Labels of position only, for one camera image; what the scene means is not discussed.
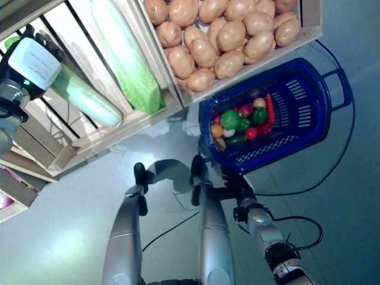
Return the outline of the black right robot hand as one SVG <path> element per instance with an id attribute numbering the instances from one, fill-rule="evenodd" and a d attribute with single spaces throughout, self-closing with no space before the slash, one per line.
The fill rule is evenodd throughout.
<path id="1" fill-rule="evenodd" d="M 257 203 L 253 187 L 247 183 L 243 175 L 222 168 L 221 178 L 224 181 L 224 187 L 213 187 L 211 190 L 212 195 L 220 201 L 236 200 L 237 206 L 243 208 L 248 208 L 250 205 Z"/>

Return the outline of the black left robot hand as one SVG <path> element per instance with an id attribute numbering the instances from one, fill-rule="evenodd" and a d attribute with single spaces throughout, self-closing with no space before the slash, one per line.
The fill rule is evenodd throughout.
<path id="1" fill-rule="evenodd" d="M 65 59 L 64 52 L 46 36 L 36 33 L 31 24 L 17 39 L 9 39 L 1 59 L 1 79 L 24 88 L 30 100 L 42 97 L 52 85 Z"/>

